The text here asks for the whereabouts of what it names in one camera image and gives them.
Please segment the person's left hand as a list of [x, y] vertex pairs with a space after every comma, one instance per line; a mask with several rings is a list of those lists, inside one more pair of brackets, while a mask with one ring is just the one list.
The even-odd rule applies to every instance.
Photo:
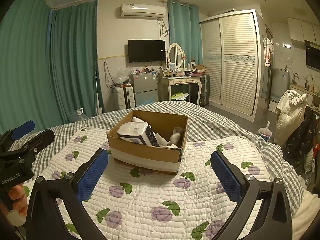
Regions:
[[12, 201], [13, 209], [9, 211], [1, 201], [1, 213], [5, 215], [11, 225], [22, 226], [26, 221], [28, 210], [27, 195], [24, 192], [23, 184], [12, 187], [8, 191], [8, 196]]

